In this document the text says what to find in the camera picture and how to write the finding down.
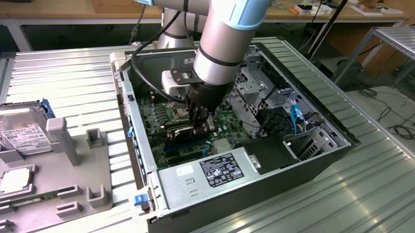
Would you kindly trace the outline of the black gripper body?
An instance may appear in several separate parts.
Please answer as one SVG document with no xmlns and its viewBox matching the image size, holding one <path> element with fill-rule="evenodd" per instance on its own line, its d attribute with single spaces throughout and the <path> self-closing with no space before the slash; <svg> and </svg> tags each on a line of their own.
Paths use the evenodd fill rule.
<svg viewBox="0 0 415 233">
<path fill-rule="evenodd" d="M 208 83 L 194 83 L 190 86 L 187 94 L 187 108 L 194 112 L 196 107 L 207 109 L 208 113 L 214 113 L 222 104 L 224 96 L 228 92 L 228 85 L 214 85 Z"/>
</svg>

